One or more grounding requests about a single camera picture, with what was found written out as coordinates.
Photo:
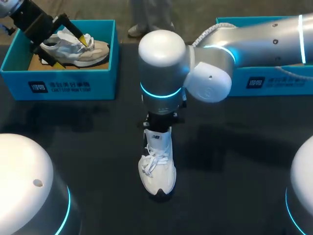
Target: small hole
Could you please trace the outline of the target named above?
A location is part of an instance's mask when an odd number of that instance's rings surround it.
[[[34,186],[36,186],[36,187],[42,187],[42,186],[44,186],[44,184],[42,183],[41,180],[34,180],[34,181],[33,181],[33,184],[34,184]]]

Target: robotic arm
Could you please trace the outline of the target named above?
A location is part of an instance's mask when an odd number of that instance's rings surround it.
[[[139,70],[148,116],[158,119],[154,129],[161,132],[164,118],[181,106],[184,88],[200,101],[219,102],[230,92],[235,68],[313,61],[311,38],[313,14],[249,27],[219,23],[192,46],[173,32],[147,34],[139,44]]]
[[[66,14],[56,18],[47,15],[39,6],[31,0],[0,0],[0,18],[10,17],[14,25],[18,27],[31,41],[31,52],[39,55],[49,65],[64,69],[59,61],[41,49],[40,44],[48,39],[61,25],[64,25],[81,43],[87,45],[83,33],[71,23]],[[0,25],[7,34],[11,35],[15,30]]]

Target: logo on box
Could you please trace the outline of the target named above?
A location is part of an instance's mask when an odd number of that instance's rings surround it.
[[[262,88],[264,81],[265,77],[250,77],[246,88],[247,89]]]
[[[33,93],[48,93],[48,89],[44,82],[28,82]]]

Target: glowing blue light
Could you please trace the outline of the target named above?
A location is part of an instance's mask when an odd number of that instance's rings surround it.
[[[290,211],[289,211],[289,208],[288,208],[288,203],[287,203],[287,189],[286,189],[286,195],[285,195],[285,200],[286,200],[286,207],[287,207],[287,211],[289,213],[289,216],[291,218],[291,220],[293,221],[293,223],[295,224],[295,226],[297,227],[297,229],[303,234],[303,235],[306,235],[300,228],[299,226],[296,224],[295,220],[293,219]]]
[[[67,191],[68,191],[68,206],[67,206],[67,214],[63,220],[63,223],[61,224],[59,230],[56,232],[55,235],[59,235],[59,233],[62,231],[65,223],[67,222],[67,218],[68,218],[68,214],[69,214],[69,208],[70,208],[70,193],[69,193],[69,189],[67,188]]]
[[[299,31],[299,38],[300,38],[300,49],[301,49],[302,63],[305,64],[306,60],[305,60],[305,52],[304,52],[303,19],[302,19],[302,15],[299,16],[298,31]]]
[[[222,50],[226,51],[228,54],[231,55],[231,57],[233,57],[234,62],[236,63],[236,59],[235,59],[234,54],[233,54],[230,50],[228,50],[227,48],[224,48],[223,46],[219,46],[219,45],[208,45],[208,46],[205,46],[204,48],[212,48],[212,47],[213,47],[213,48],[222,49]]]
[[[180,92],[180,90],[181,90],[181,88],[179,88],[176,92],[174,92],[173,94],[169,94],[169,95],[155,95],[155,94],[151,94],[150,92],[146,91],[146,90],[143,88],[142,84],[140,84],[140,86],[141,86],[142,90],[143,90],[146,94],[148,94],[148,95],[150,95],[150,96],[152,96],[152,97],[155,97],[155,98],[160,98],[160,99],[172,97],[172,96],[176,95],[178,92]]]

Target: person's leg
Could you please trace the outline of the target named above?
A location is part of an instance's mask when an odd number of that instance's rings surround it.
[[[148,22],[144,7],[144,0],[130,0],[134,26],[128,31],[131,37],[140,37],[148,30]]]
[[[171,21],[171,0],[144,0],[144,6],[150,31],[174,30]]]

